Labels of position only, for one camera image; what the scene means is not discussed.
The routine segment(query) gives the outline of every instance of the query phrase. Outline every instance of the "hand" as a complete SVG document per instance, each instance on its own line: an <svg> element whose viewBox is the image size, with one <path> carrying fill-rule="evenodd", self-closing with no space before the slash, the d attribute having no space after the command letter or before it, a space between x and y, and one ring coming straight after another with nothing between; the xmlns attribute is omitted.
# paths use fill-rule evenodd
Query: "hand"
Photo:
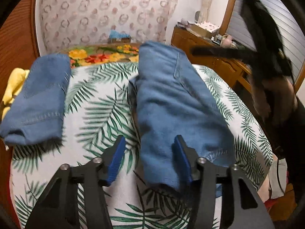
<svg viewBox="0 0 305 229"><path fill-rule="evenodd" d="M255 85L252 75L248 76L252 89L252 99L254 108L263 120L269 117L271 112L267 103L266 94L262 88ZM282 125L297 108L297 100L291 82L286 77L276 77L269 80L263 80L264 89L274 94L274 112L272 124L275 126Z"/></svg>

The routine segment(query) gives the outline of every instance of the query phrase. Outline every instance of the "wooden cabinet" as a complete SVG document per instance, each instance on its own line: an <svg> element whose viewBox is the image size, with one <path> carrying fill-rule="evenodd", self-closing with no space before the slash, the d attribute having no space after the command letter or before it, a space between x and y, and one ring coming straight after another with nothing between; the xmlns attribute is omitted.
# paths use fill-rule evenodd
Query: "wooden cabinet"
<svg viewBox="0 0 305 229"><path fill-rule="evenodd" d="M251 71L244 63L234 59L202 56L195 57L190 53L190 49L193 46L214 46L213 43L199 38L187 30L175 27L171 44L182 49L192 64L205 65L213 69L231 88L233 88L238 81L251 92L250 84L244 78L246 74L250 74Z"/></svg>

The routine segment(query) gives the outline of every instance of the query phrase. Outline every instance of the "window blinds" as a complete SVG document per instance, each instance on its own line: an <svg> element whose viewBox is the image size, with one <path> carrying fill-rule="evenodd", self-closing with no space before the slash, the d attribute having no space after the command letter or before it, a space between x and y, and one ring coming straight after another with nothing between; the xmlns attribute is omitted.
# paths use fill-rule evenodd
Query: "window blinds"
<svg viewBox="0 0 305 229"><path fill-rule="evenodd" d="M286 55L291 59L294 78L299 74L305 59L305 36L281 0L260 0L275 20L283 39ZM253 40L239 12L242 0L236 0L227 34L243 45L255 49Z"/></svg>

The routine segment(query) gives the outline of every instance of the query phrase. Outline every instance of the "blue gripper pad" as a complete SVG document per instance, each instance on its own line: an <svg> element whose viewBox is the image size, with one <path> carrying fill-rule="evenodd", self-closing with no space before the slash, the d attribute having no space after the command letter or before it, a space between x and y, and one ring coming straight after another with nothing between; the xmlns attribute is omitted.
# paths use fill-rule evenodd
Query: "blue gripper pad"
<svg viewBox="0 0 305 229"><path fill-rule="evenodd" d="M126 145L125 138L122 135L119 135L114 145L106 149L106 150L111 149L112 151L112 161L108 164L108 178L106 180L108 186L110 186L112 182L116 179L122 158L124 156L124 151L126 149L125 145Z"/></svg>
<svg viewBox="0 0 305 229"><path fill-rule="evenodd" d="M174 139L172 150L180 181L190 184L193 181L190 161L195 161L198 157L195 149L189 148L183 137L177 135Z"/></svg>

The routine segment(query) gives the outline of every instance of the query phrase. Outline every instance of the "bed sheet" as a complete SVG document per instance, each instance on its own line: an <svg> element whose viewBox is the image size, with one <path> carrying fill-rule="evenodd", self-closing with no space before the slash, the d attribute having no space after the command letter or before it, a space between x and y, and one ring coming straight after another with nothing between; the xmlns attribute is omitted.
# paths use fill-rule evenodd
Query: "bed sheet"
<svg viewBox="0 0 305 229"><path fill-rule="evenodd" d="M273 161L263 130L245 104L213 70L202 65L193 66L214 96L234 135L237 164L258 188ZM126 138L125 155L116 181L104 188L113 227L181 229L187 226L190 210L174 197L150 189L143 179L140 145L127 103L128 79L136 76L137 71L138 63L135 62L111 62L73 69L66 97L62 142L14 148L11 192L22 227L61 164L87 163L112 146L119 134ZM78 200L81 228L87 228L81 185ZM216 199L213 228L219 227L221 200L221 197Z"/></svg>

